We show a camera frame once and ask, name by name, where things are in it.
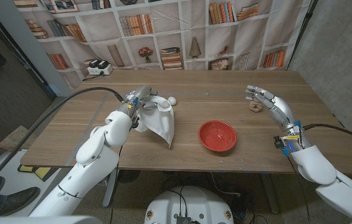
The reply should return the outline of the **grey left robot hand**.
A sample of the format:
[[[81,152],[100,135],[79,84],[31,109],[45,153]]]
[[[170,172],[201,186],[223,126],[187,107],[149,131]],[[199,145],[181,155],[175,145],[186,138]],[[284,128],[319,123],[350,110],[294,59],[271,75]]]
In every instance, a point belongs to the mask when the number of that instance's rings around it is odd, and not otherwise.
[[[158,92],[148,85],[140,86],[126,95],[117,110],[134,118],[138,109],[145,104],[145,98],[157,94]]]

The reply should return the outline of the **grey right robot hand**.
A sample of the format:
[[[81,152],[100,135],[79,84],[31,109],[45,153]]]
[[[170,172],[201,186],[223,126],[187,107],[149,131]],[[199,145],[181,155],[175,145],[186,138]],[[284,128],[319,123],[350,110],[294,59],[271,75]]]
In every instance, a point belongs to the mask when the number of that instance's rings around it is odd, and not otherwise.
[[[297,135],[299,127],[295,124],[296,119],[289,105],[279,96],[257,87],[248,85],[246,93],[250,96],[246,100],[262,103],[269,110],[270,117],[286,135]]]

